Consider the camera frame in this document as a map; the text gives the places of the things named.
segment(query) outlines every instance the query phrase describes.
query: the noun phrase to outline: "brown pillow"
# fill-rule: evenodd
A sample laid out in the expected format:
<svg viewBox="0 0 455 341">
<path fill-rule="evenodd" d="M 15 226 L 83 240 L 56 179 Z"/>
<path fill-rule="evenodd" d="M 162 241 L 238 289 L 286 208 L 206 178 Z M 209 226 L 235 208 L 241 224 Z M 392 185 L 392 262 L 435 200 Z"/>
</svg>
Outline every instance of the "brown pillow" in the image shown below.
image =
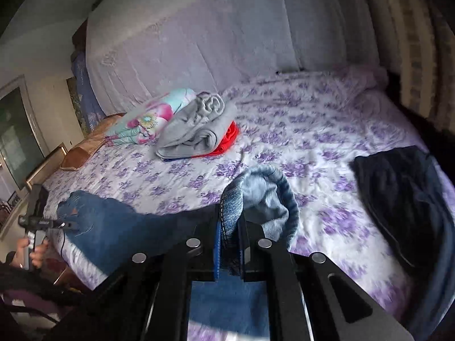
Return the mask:
<svg viewBox="0 0 455 341">
<path fill-rule="evenodd" d="M 125 113 L 114 114 L 104 118 L 92 133 L 68 151 L 60 169 L 78 171 L 106 143 L 104 133 L 124 115 Z"/>
</svg>

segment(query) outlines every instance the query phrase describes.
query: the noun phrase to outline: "hand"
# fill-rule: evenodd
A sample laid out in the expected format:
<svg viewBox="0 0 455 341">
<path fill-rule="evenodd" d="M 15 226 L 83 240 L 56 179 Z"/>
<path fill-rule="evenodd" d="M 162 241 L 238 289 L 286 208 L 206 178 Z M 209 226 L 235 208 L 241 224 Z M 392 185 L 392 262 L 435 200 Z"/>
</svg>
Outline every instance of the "hand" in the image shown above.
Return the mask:
<svg viewBox="0 0 455 341">
<path fill-rule="evenodd" d="M 24 265 L 24 248 L 28 246 L 28 238 L 20 238 L 17 240 L 16 244 L 16 255 L 14 256 L 13 261 L 11 262 L 12 266 L 22 268 Z M 41 268 L 43 265 L 43 258 L 44 254 L 49 247 L 49 240 L 44 239 L 43 243 L 37 247 L 35 247 L 35 251 L 30 253 L 30 257 L 32 258 L 32 264 L 36 268 Z"/>
</svg>

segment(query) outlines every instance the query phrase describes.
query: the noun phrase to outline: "floral folded blanket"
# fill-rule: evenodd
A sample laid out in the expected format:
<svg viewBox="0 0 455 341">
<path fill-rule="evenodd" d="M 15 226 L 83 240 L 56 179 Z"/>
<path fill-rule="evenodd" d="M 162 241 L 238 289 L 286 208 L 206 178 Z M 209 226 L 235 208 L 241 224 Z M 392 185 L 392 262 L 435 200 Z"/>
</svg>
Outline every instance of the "floral folded blanket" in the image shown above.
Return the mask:
<svg viewBox="0 0 455 341">
<path fill-rule="evenodd" d="M 108 146 L 119 144 L 145 144 L 166 126 L 172 116 L 196 98 L 190 88 L 179 88 L 146 101 L 128 112 L 105 133 Z"/>
</svg>

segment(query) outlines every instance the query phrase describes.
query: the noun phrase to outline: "black garment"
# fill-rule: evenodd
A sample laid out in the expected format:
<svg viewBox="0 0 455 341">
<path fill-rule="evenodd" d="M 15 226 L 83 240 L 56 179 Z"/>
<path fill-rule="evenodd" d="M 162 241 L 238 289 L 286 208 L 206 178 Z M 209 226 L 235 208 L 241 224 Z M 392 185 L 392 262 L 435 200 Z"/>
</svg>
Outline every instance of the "black garment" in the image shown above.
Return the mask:
<svg viewBox="0 0 455 341">
<path fill-rule="evenodd" d="M 403 325 L 424 341 L 455 293 L 455 226 L 433 158 L 409 146 L 358 156 L 352 167 L 368 213 L 416 279 Z"/>
</svg>

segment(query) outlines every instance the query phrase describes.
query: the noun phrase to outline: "lavender sheet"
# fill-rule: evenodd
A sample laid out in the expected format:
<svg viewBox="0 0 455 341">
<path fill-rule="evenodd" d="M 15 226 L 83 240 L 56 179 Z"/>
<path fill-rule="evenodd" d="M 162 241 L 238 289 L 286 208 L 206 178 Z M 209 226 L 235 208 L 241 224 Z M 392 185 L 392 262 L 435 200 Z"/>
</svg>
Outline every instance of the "lavender sheet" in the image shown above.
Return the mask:
<svg viewBox="0 0 455 341">
<path fill-rule="evenodd" d="M 358 155 L 394 147 L 426 147 L 378 90 L 384 81 L 377 74 L 358 68 L 336 75 L 300 72 L 232 86 L 222 95 L 236 102 L 241 133 L 226 154 L 164 163 L 154 155 L 154 145 L 103 147 L 80 171 L 58 171 L 46 181 L 50 194 L 45 215 L 55 218 L 58 203 L 79 189 L 118 199 L 140 213 L 195 209 L 218 201 L 245 168 L 273 163 L 286 174 L 300 207 L 292 252 L 324 252 L 399 318 L 412 281 L 364 210 L 349 163 Z M 444 173 L 440 178 L 453 212 L 454 187 Z M 60 250 L 62 236 L 52 240 Z M 68 239 L 62 254 L 90 288 L 104 280 Z M 188 340 L 240 339 L 236 337 L 189 325 Z"/>
</svg>

